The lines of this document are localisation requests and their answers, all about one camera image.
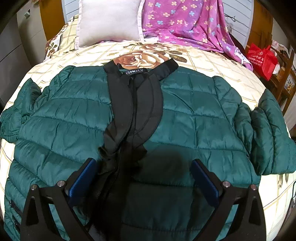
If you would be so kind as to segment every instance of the pillow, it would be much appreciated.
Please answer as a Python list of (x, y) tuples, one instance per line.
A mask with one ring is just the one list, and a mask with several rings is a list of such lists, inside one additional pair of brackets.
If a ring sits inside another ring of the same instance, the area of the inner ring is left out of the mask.
[(75, 49), (103, 40), (144, 40), (145, 0), (79, 0)]

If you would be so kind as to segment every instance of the cream bed sheet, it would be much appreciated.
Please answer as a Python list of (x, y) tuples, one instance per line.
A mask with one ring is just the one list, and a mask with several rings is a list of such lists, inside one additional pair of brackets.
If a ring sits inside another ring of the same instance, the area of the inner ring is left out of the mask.
[[(51, 79), (68, 65), (99, 66), (114, 58), (119, 58), (123, 67), (130, 69), (154, 68), (165, 60), (174, 58), (179, 66), (196, 70), (210, 77), (214, 75), (223, 77), (237, 90), (243, 102), (251, 109), (258, 105), (259, 98), (265, 89), (260, 80), (239, 63), (228, 60), (218, 53), (205, 52), (193, 47), (128, 41), (105, 42), (74, 50), (76, 24), (77, 20), (74, 17), (59, 36), (59, 49), (52, 52), (43, 63), (34, 66), (25, 75), (6, 104), (6, 109), (13, 105), (20, 88), (29, 78), (32, 78), (43, 90), (49, 85)], [(4, 216), (5, 183), (13, 160), (15, 145), (5, 140), (0, 140), (0, 143), (0, 207), (1, 215)], [(273, 240), (282, 225), (295, 180), (295, 173), (268, 175), (261, 178), (259, 193), (264, 207), (268, 241)]]

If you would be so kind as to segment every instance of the red shopping bag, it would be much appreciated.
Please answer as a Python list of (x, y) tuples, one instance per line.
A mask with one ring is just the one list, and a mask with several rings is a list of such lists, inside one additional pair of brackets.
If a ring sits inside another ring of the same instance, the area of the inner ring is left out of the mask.
[(270, 80), (278, 63), (276, 56), (270, 51), (270, 45), (261, 49), (252, 43), (247, 59), (252, 63), (253, 69), (266, 80)]

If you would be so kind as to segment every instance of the purple blanket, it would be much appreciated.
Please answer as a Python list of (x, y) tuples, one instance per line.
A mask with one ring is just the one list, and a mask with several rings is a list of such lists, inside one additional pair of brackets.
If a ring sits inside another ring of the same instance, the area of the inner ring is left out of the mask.
[(142, 28), (145, 37), (154, 36), (163, 43), (224, 52), (253, 70), (228, 34), (222, 0), (146, 0)]

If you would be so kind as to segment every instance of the silver bolt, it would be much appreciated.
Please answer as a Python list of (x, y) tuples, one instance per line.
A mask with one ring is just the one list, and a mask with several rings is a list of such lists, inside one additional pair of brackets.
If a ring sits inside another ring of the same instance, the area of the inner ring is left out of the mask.
[(257, 186), (255, 184), (251, 184), (251, 189), (253, 189), (255, 191), (255, 190), (257, 190)]
[(230, 182), (229, 181), (224, 181), (222, 182), (222, 185), (226, 188), (229, 188), (231, 186)]
[(36, 184), (33, 184), (33, 185), (30, 187), (30, 189), (31, 189), (32, 191), (34, 191), (36, 188), (37, 188), (37, 185), (36, 185)]
[(58, 185), (58, 187), (62, 187), (62, 186), (65, 185), (65, 183), (66, 182), (64, 180), (60, 180), (60, 181), (57, 182), (57, 185)]

